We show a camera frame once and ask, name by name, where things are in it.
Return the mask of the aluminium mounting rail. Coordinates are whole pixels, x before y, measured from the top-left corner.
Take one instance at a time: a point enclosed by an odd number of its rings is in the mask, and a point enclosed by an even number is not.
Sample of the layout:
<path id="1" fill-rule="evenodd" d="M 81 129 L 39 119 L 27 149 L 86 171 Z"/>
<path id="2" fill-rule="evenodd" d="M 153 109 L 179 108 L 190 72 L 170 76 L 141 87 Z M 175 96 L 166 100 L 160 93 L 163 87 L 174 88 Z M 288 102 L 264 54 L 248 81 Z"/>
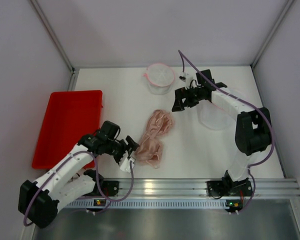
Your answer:
<path id="1" fill-rule="evenodd" d="M 130 199 L 186 198 L 208 199 L 210 179 L 141 179 L 134 180 Z M 259 178 L 255 180 L 255 199 L 298 199 L 300 187 L 295 179 Z"/>

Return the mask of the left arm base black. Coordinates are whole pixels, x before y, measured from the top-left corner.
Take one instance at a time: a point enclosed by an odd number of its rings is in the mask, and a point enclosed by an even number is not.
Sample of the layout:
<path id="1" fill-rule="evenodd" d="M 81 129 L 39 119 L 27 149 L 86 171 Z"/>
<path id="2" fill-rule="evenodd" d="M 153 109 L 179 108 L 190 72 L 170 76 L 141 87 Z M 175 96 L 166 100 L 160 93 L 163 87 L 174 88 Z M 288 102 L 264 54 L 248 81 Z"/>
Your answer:
<path id="1" fill-rule="evenodd" d="M 115 197 L 119 192 L 119 181 L 116 180 L 101 180 L 99 182 L 100 188 L 107 197 Z M 92 192 L 87 193 L 84 197 L 102 197 L 98 185 L 95 184 Z"/>

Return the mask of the red plastic bin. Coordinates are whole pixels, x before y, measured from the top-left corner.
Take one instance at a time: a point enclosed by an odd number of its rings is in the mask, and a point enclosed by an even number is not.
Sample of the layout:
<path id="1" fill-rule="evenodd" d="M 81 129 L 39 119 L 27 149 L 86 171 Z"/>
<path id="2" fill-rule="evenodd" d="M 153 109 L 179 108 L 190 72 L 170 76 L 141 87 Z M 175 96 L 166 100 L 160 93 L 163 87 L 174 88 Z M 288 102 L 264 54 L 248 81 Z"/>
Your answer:
<path id="1" fill-rule="evenodd" d="M 43 118 L 32 168 L 53 168 L 82 136 L 99 129 L 102 107 L 101 90 L 53 92 Z"/>

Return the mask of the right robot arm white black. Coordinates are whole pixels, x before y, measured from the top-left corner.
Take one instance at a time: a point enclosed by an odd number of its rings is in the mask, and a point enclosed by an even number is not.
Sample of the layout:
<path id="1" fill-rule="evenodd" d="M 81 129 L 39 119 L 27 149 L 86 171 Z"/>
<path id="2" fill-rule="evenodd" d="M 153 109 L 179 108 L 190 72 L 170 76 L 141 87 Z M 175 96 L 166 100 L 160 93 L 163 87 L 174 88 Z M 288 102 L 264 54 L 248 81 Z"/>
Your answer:
<path id="1" fill-rule="evenodd" d="M 254 165 L 252 159 L 267 147 L 274 147 L 269 110 L 265 107 L 257 108 L 235 96 L 226 84 L 215 82 L 209 69 L 196 73 L 195 77 L 182 72 L 179 79 L 185 86 L 174 91 L 172 112 L 181 112 L 197 106 L 201 101 L 207 101 L 235 121 L 234 141 L 237 152 L 222 181 L 227 189 L 247 184 L 249 169 Z"/>

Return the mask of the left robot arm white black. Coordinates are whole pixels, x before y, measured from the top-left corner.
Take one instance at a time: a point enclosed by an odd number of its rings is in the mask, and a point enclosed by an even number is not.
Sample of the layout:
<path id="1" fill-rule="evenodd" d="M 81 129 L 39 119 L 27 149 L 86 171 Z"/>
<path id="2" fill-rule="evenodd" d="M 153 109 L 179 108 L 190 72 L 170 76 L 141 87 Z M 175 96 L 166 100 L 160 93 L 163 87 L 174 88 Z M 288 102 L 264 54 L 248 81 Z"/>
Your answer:
<path id="1" fill-rule="evenodd" d="M 71 178 L 90 162 L 97 166 L 97 157 L 104 154 L 112 156 L 120 168 L 132 173 L 135 161 L 132 153 L 139 144 L 130 136 L 118 140 L 120 132 L 117 124 L 105 121 L 93 134 L 82 136 L 70 152 L 44 175 L 34 181 L 26 180 L 20 187 L 18 198 L 23 225 L 44 229 L 64 207 L 95 189 L 106 200 L 107 208 L 116 202 L 102 190 L 98 168 L 94 170 L 94 176 L 82 174 L 74 181 Z"/>

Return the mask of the spare white mesh laundry bag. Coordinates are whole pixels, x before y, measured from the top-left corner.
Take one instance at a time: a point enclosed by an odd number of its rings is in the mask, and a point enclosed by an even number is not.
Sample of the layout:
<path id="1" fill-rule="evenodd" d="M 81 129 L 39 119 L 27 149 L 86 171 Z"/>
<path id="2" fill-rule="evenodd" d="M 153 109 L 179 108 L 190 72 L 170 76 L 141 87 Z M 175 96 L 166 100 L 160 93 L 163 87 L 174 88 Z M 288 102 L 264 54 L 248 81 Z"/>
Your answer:
<path id="1" fill-rule="evenodd" d="M 222 89 L 235 98 L 215 90 L 210 100 L 201 100 L 196 106 L 198 121 L 211 130 L 217 131 L 229 127 L 241 113 L 241 102 L 237 98 L 241 98 L 242 93 L 235 88 Z"/>

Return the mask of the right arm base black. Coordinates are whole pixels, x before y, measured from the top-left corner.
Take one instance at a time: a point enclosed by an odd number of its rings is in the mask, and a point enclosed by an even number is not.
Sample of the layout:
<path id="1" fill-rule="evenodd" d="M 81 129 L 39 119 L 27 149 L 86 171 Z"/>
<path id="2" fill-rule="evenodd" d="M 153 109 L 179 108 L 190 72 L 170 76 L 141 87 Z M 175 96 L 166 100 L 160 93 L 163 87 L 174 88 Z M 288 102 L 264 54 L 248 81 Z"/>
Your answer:
<path id="1" fill-rule="evenodd" d="M 231 179 L 210 180 L 207 182 L 209 197 L 220 199 L 222 197 L 250 197 L 254 187 L 248 178 L 241 181 Z"/>

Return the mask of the white mesh laundry bag pink trim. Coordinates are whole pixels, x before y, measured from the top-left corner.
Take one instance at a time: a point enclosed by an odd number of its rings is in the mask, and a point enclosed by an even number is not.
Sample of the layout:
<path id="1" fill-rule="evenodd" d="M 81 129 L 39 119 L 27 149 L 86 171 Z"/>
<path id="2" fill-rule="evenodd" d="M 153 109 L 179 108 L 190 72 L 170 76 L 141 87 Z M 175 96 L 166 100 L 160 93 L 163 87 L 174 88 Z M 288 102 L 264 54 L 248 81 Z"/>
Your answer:
<path id="1" fill-rule="evenodd" d="M 149 91 L 154 95 L 167 94 L 176 79 L 171 67 L 163 63 L 154 63 L 148 66 L 143 74 Z"/>

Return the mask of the pink lace bra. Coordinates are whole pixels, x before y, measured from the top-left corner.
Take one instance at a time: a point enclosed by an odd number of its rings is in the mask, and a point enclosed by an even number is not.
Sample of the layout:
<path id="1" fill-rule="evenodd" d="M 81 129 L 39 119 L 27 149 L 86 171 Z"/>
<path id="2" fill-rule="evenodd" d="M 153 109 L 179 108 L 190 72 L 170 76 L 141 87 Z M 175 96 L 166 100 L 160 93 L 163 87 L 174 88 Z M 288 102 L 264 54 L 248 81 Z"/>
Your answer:
<path id="1" fill-rule="evenodd" d="M 149 165 L 158 169 L 161 164 L 164 144 L 161 138 L 174 127 L 174 118 L 170 112 L 156 109 L 147 120 L 144 133 L 139 140 L 139 147 L 135 152 L 136 160 L 142 165 Z"/>

